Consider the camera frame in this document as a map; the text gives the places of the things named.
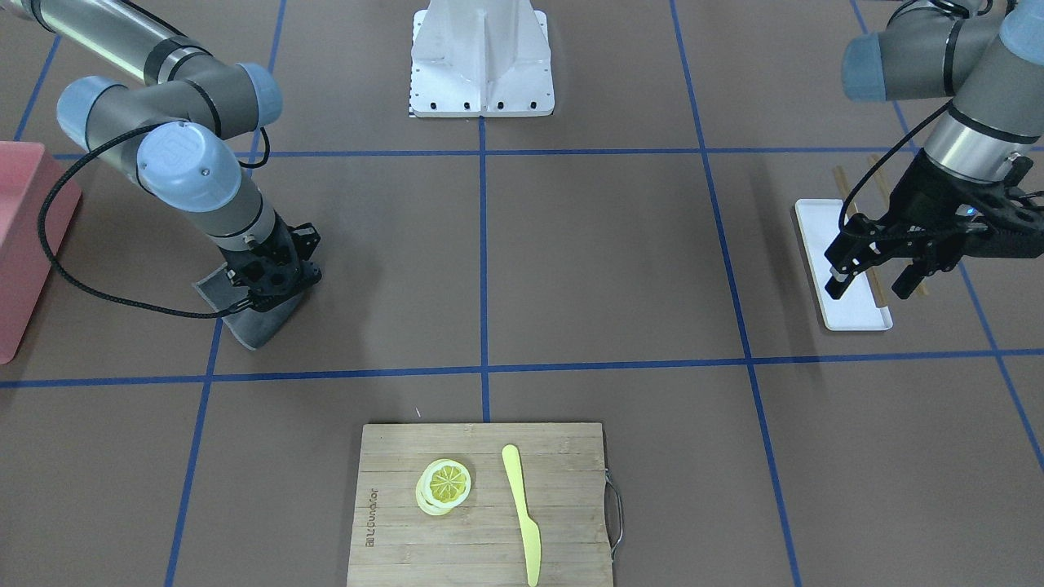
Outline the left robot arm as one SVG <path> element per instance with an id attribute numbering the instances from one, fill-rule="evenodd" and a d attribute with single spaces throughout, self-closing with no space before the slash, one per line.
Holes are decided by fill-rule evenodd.
<path id="1" fill-rule="evenodd" d="M 887 212 L 839 216 L 825 250 L 841 298 L 862 272 L 906 258 L 892 283 L 908 298 L 962 257 L 1042 255 L 1042 207 L 1020 182 L 1042 137 L 1042 4 L 907 1 L 884 30 L 854 38 L 843 57 L 850 100 L 944 98 L 934 127 L 891 191 Z"/>

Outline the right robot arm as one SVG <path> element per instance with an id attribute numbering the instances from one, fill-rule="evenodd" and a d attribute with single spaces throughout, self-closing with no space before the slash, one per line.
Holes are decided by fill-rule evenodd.
<path id="1" fill-rule="evenodd" d="M 75 289 L 161 315 L 186 311 L 104 294 L 66 271 L 44 226 L 52 201 L 86 165 L 102 160 L 175 209 L 219 248 L 223 266 L 198 283 L 213 316 L 289 316 L 321 282 L 312 224 L 288 226 L 232 152 L 231 138 L 264 131 L 282 114 L 282 90 L 260 64 L 220 62 L 201 43 L 130 1 L 4 1 L 4 11 L 67 38 L 137 77 L 70 83 L 57 101 L 63 132 L 84 150 L 37 216 L 47 261 Z"/>

